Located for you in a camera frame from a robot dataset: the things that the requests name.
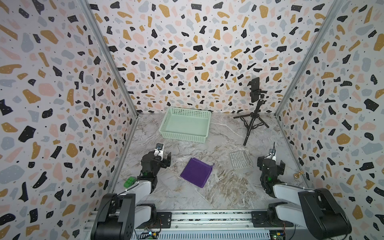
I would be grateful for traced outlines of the green toy block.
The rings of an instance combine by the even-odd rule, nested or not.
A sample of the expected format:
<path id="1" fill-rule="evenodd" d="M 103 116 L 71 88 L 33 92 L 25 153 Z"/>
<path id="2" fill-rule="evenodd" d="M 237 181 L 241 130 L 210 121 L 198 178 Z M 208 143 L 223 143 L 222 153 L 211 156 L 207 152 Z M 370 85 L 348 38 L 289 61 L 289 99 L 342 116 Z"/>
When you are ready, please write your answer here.
<path id="1" fill-rule="evenodd" d="M 129 177 L 125 182 L 124 182 L 124 188 L 125 189 L 129 189 L 131 187 L 133 187 L 137 182 L 137 178 L 136 177 Z"/>

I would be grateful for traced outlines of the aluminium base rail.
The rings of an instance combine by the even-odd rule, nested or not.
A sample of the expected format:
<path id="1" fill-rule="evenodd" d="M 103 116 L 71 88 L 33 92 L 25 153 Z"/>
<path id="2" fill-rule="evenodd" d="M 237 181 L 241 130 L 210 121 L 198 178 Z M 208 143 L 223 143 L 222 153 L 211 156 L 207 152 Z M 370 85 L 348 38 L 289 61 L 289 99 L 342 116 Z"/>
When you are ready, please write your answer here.
<path id="1" fill-rule="evenodd" d="M 253 215 L 265 210 L 160 210 L 154 227 L 136 228 L 132 240 L 145 230 L 160 231 L 157 240 L 270 240 L 270 230 L 284 231 L 286 240 L 312 240 L 302 226 L 263 227 Z"/>

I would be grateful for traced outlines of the left circuit board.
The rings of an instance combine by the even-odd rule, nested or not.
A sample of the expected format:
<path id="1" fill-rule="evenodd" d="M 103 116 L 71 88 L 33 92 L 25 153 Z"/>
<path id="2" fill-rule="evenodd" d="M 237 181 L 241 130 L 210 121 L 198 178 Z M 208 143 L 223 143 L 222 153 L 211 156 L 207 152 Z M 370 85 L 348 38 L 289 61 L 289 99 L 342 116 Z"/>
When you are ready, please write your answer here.
<path id="1" fill-rule="evenodd" d="M 160 231 L 145 230 L 139 237 L 141 240 L 157 240 L 159 238 Z"/>

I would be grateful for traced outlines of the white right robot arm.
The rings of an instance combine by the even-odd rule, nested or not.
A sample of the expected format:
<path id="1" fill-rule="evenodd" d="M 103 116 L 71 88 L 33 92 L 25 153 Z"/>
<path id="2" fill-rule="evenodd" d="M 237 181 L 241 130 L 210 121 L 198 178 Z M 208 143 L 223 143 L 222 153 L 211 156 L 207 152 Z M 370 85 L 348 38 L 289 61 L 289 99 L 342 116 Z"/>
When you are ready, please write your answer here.
<path id="1" fill-rule="evenodd" d="M 326 188 L 307 189 L 279 180 L 285 163 L 276 163 L 273 155 L 259 157 L 261 186 L 266 194 L 278 200 L 265 211 L 254 213 L 253 224 L 263 227 L 305 227 L 317 240 L 347 237 L 352 225 L 341 206 Z"/>

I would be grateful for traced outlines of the grey striped dishcloth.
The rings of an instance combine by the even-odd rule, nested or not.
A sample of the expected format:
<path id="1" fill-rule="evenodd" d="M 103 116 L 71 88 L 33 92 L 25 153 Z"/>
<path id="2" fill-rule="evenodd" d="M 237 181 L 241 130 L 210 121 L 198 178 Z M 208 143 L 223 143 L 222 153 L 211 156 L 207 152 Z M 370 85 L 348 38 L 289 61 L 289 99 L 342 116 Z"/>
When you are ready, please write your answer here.
<path id="1" fill-rule="evenodd" d="M 246 151 L 233 152 L 229 156 L 234 170 L 251 168 L 253 166 L 253 162 Z"/>

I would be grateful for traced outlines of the mint green plastic basket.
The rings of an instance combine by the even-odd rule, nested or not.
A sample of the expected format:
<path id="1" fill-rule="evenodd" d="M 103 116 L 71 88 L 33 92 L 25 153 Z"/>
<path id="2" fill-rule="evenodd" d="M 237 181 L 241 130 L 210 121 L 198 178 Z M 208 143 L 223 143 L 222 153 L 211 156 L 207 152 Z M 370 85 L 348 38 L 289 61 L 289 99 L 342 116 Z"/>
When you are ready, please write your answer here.
<path id="1" fill-rule="evenodd" d="M 209 111 L 168 108 L 159 131 L 165 139 L 205 143 L 211 115 Z"/>

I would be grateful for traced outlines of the black tripod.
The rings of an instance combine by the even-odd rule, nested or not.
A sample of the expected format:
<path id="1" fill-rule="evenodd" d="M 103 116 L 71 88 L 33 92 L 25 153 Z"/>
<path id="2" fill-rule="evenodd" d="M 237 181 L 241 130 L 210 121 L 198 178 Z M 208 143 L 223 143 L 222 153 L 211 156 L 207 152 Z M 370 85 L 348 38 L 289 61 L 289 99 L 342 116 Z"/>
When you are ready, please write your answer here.
<path id="1" fill-rule="evenodd" d="M 250 137 L 250 134 L 251 134 L 252 130 L 255 130 L 258 127 L 261 127 L 261 126 L 265 126 L 266 128 L 270 127 L 260 117 L 260 114 L 259 114 L 259 110 L 260 110 L 261 106 L 265 104 L 265 102 L 266 102 L 266 100 L 259 99 L 258 103 L 257 103 L 257 106 L 256 106 L 256 109 L 253 112 L 251 112 L 250 114 L 240 115 L 240 116 L 234 117 L 234 119 L 240 119 L 243 122 L 245 128 L 247 129 L 247 134 L 246 134 L 243 146 L 247 145 L 247 142 L 248 142 L 248 139 Z M 246 119 L 245 119 L 246 117 L 251 117 L 251 121 L 249 123 L 246 121 Z"/>

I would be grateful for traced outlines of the brass knob on wall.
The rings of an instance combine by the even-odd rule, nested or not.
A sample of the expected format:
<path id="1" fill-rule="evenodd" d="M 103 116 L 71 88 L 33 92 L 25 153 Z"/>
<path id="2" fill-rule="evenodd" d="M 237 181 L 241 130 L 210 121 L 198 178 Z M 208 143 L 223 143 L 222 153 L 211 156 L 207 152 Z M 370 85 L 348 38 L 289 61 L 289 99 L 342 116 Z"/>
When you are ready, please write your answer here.
<path id="1" fill-rule="evenodd" d="M 304 174 L 303 171 L 300 171 L 300 172 L 298 172 L 298 173 L 295 173 L 295 174 L 294 174 L 294 178 L 295 178 L 295 179 L 299 179 L 299 178 L 301 177 L 301 175 L 303 175 L 303 174 Z"/>

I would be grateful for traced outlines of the circuit board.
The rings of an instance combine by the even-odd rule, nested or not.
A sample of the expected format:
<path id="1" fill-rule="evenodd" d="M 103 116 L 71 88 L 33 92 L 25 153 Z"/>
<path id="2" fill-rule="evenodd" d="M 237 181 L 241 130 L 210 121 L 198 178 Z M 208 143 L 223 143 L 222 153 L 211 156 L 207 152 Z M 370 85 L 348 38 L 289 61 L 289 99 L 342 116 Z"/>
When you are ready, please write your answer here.
<path id="1" fill-rule="evenodd" d="M 159 238 L 160 231 L 145 230 L 139 237 L 141 240 L 157 240 Z"/>
<path id="2" fill-rule="evenodd" d="M 286 234 L 284 231 L 270 230 L 270 240 L 285 240 Z"/>

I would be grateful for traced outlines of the purple cloth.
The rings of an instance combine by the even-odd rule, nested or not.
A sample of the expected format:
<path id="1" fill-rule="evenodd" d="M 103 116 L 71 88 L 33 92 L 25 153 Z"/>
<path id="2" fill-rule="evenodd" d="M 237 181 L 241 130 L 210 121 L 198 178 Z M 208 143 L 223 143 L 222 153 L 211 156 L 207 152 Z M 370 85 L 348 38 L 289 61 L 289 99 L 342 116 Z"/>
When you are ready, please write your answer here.
<path id="1" fill-rule="evenodd" d="M 199 188 L 203 188 L 213 171 L 213 167 L 214 165 L 208 165 L 196 158 L 191 158 L 180 177 Z"/>

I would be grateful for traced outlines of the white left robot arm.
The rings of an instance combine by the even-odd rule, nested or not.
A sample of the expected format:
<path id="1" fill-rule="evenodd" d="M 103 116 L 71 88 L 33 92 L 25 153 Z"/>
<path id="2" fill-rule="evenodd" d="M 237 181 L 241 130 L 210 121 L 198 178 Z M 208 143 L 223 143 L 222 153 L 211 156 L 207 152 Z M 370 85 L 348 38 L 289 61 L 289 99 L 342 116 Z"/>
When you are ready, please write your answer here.
<path id="1" fill-rule="evenodd" d="M 163 150 L 150 151 L 144 155 L 136 182 L 119 194 L 103 196 L 90 239 L 129 240 L 140 225 L 155 224 L 156 206 L 139 202 L 155 190 L 160 169 L 170 167 L 171 161 L 172 154 L 165 156 Z"/>

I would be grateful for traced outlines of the black smartphone on tripod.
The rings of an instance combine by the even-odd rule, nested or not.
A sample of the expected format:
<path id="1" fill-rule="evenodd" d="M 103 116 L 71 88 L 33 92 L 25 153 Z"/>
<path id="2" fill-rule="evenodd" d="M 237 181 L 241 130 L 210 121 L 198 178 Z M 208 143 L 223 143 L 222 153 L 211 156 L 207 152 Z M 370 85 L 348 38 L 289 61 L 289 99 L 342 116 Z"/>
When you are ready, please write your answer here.
<path id="1" fill-rule="evenodd" d="M 249 85 L 251 86 L 251 92 L 250 92 L 251 102 L 255 103 L 260 99 L 260 94 L 261 94 L 260 78 L 256 77 L 252 79 L 249 82 Z"/>

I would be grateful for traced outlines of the right circuit board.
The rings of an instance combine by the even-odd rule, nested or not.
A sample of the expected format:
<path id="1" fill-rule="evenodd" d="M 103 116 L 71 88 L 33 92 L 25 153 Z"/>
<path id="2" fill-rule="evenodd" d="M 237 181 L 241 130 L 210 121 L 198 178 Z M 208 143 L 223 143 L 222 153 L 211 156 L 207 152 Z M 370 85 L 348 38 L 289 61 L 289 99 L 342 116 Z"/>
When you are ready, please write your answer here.
<path id="1" fill-rule="evenodd" d="M 270 240 L 285 240 L 286 234 L 284 231 L 270 230 Z"/>

